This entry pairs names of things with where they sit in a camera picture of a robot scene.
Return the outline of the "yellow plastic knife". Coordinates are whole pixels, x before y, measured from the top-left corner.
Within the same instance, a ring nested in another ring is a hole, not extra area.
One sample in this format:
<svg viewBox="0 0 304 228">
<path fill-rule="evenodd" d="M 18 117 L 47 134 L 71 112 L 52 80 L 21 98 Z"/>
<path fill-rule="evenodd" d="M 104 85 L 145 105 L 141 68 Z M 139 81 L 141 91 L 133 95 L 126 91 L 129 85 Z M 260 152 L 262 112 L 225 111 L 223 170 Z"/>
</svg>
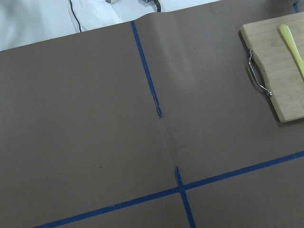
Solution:
<svg viewBox="0 0 304 228">
<path fill-rule="evenodd" d="M 297 64 L 300 74 L 303 78 L 304 77 L 304 60 L 301 58 L 301 55 L 296 46 L 294 37 L 290 31 L 290 28 L 286 24 L 282 24 L 279 26 L 279 31 L 280 31 L 285 43 L 287 44 L 288 48 L 290 49 L 290 52 Z"/>
</svg>

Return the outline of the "wooden cutting board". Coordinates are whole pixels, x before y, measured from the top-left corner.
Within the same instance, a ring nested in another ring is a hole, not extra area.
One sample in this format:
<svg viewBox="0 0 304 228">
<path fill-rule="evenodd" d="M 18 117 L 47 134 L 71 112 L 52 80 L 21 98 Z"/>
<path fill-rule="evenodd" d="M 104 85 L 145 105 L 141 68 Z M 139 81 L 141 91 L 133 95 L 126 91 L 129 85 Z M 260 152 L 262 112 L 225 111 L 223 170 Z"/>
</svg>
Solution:
<svg viewBox="0 0 304 228">
<path fill-rule="evenodd" d="M 264 80 L 260 85 L 270 95 L 280 122 L 304 116 L 304 78 L 279 26 L 286 24 L 296 46 L 304 57 L 304 14 L 302 12 L 242 25 L 240 32 L 249 49 L 249 60 L 254 60 Z"/>
</svg>

